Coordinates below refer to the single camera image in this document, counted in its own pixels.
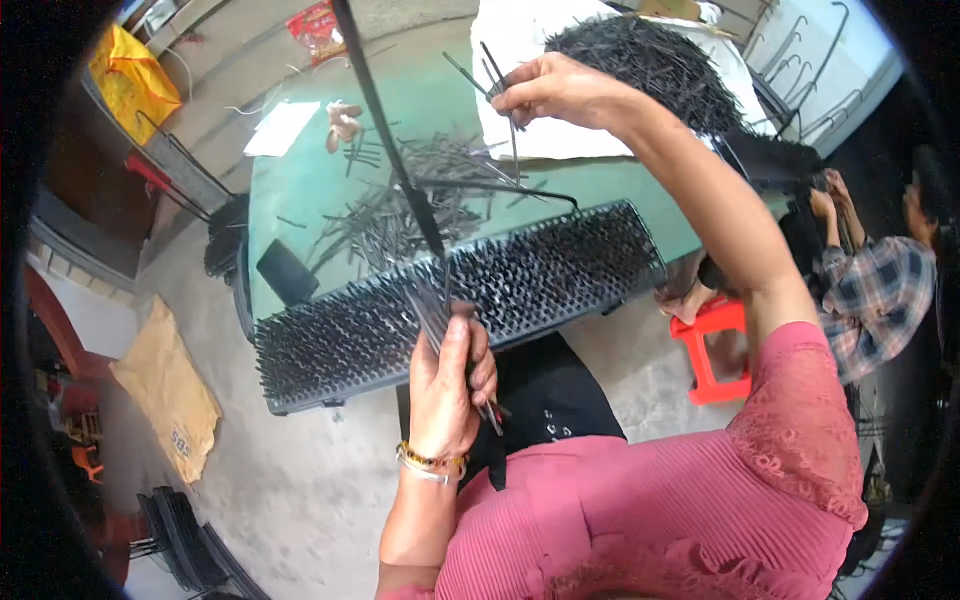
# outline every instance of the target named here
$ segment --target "plaid shirt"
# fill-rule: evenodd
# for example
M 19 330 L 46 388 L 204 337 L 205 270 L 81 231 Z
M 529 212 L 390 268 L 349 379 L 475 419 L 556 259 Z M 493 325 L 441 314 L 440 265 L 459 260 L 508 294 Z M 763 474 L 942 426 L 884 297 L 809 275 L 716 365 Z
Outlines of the plaid shirt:
M 933 299 L 937 259 L 908 237 L 868 237 L 853 256 L 827 247 L 820 276 L 820 323 L 849 383 L 906 347 Z

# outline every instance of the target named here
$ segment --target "black phone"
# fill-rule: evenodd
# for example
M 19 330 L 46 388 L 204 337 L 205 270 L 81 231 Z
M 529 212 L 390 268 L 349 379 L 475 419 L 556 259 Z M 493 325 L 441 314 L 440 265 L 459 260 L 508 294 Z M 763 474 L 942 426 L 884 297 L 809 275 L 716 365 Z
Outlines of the black phone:
M 256 270 L 285 306 L 310 300 L 320 283 L 287 245 L 278 239 L 256 261 Z

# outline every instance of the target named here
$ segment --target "white paper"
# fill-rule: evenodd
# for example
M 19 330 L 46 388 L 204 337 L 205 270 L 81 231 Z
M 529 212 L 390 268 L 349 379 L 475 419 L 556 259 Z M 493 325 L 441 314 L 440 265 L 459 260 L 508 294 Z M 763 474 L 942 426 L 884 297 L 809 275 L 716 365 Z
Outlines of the white paper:
M 483 41 L 504 75 L 518 65 L 543 54 L 546 39 L 578 21 L 600 16 L 614 16 L 618 11 L 600 0 L 480 0 L 480 8 L 470 28 L 474 79 L 484 87 L 492 86 L 481 59 L 486 55 Z M 728 39 L 707 31 L 703 25 L 681 19 L 653 19 L 687 36 L 711 55 L 721 81 L 740 102 L 744 123 L 766 118 L 754 93 L 747 65 Z M 510 139 L 510 125 L 497 114 L 479 91 L 475 93 L 477 114 L 483 127 L 484 144 Z M 755 127 L 759 132 L 773 133 L 769 123 Z M 620 140 L 604 131 L 589 130 L 558 119 L 537 119 L 516 133 L 516 154 L 519 158 L 554 158 L 630 156 Z M 491 157 L 504 160 L 513 157 L 509 144 L 491 149 Z
M 246 156 L 283 156 L 320 108 L 320 102 L 281 102 L 254 128 Z

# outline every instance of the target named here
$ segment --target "pink shirt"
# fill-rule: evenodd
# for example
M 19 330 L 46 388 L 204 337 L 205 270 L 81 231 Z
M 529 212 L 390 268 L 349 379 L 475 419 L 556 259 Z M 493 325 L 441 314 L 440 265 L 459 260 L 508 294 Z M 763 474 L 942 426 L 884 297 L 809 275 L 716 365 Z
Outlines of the pink shirt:
M 386 597 L 823 600 L 867 518 L 843 388 L 807 323 L 771 334 L 754 373 L 726 430 L 532 446 L 508 457 L 502 492 L 481 471 L 436 589 Z

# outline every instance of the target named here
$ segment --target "orange chair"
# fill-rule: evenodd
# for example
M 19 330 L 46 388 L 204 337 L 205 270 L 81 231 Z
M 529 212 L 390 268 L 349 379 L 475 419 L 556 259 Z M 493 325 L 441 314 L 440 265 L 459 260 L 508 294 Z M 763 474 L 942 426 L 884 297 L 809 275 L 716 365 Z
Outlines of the orange chair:
M 90 481 L 104 483 L 97 479 L 97 473 L 104 470 L 104 464 L 100 462 L 100 456 L 97 454 L 97 446 L 89 445 L 86 448 L 79 445 L 73 446 L 73 462 L 86 471 Z
M 684 324 L 674 317 L 670 320 L 670 337 L 680 339 L 686 344 L 693 363 L 693 372 L 697 376 L 697 387 L 690 390 L 690 401 L 697 406 L 712 402 L 726 402 L 745 398 L 750 394 L 750 366 L 743 368 L 743 374 L 736 381 L 717 383 L 713 368 L 707 357 L 704 335 L 724 329 L 736 329 L 747 332 L 747 323 L 743 315 L 743 302 L 721 296 L 700 308 L 693 325 Z

